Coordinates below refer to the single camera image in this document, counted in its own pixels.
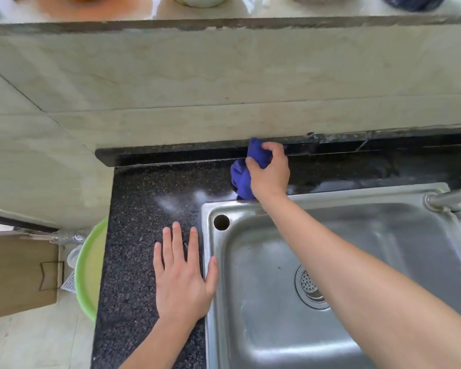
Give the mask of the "metal sink drain strainer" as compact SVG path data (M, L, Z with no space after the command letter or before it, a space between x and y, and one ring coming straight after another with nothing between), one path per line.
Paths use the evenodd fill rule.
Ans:
M323 293L302 265L295 274L295 289L298 297L306 306L314 310L327 310L330 308Z

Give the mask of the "white printed packet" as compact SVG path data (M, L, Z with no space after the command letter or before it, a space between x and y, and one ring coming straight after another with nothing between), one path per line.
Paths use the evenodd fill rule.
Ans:
M62 283L61 290L70 292L72 294L76 294L76 287L75 287L75 272L72 271L70 275L65 279L65 281Z

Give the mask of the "blue cleaning cloth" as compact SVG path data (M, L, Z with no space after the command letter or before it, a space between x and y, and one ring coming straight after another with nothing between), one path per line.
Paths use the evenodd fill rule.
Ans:
M247 149L247 157L253 158L261 169L265 169L271 162L272 152L262 148L264 140L252 138L249 141ZM236 160L230 168L232 184L235 187L239 198L243 200L255 199L251 189L251 175L247 168L246 161Z

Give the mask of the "person's left forearm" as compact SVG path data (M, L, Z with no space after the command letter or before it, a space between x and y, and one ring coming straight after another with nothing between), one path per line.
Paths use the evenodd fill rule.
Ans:
M198 319L163 316L119 369L172 369Z

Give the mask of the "person's left hand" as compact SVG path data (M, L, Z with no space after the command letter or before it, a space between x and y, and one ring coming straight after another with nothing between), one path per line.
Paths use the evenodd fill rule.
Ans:
M164 273L155 279L159 317L185 316L201 320L208 314L215 293L205 291L197 229L190 229L185 262L178 266L172 265L172 228L163 229L161 245Z

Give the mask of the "person's right hand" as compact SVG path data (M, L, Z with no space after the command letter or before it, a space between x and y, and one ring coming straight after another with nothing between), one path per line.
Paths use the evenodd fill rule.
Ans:
M272 152L272 159L257 178L251 179L251 189L260 204L266 206L271 201L287 197L290 171L282 144L264 142L262 148Z

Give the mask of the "person's right forearm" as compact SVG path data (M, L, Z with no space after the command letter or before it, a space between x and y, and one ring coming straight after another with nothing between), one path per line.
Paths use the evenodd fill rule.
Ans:
M362 351L383 369L461 369L461 315L316 221L284 192L255 193Z

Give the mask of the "brown cardboard box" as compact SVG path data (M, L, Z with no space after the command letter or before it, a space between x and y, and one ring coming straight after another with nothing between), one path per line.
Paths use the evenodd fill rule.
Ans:
M0 317L57 303L59 247L22 235L0 236Z

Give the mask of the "stainless steel sink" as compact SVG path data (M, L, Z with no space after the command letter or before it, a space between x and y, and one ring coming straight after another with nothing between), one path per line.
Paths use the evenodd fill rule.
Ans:
M291 196L345 240L397 269L461 314L461 219L433 212L445 183ZM220 281L205 319L208 369L375 369L331 308L306 306L300 261L257 201L202 206L204 272Z

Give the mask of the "dark blue bowl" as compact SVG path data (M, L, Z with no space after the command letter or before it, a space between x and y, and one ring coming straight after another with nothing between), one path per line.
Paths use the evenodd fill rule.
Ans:
M383 0L395 9L408 12L429 12L438 8L445 0Z

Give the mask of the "metal faucet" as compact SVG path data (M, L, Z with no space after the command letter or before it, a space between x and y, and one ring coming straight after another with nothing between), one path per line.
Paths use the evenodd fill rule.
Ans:
M461 219L461 188L446 193L427 193L424 205L433 212L452 213Z

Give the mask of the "green plastic basin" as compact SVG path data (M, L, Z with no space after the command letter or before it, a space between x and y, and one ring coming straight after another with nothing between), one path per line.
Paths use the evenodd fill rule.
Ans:
M75 290L84 314L96 322L109 218L105 217L87 236L75 267Z

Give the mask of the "white plastic container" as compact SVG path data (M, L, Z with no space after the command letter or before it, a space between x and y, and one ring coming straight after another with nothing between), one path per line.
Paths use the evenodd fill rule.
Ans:
M68 253L67 258L66 258L66 262L67 262L67 265L71 269L76 268L76 264L77 264L78 258L80 256L81 249L82 249L82 245L78 245Z

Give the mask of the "brown wooden board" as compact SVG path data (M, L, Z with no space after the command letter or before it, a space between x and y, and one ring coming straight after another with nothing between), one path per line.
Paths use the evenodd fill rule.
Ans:
M153 0L12 0L18 17L46 22L105 22L148 16Z

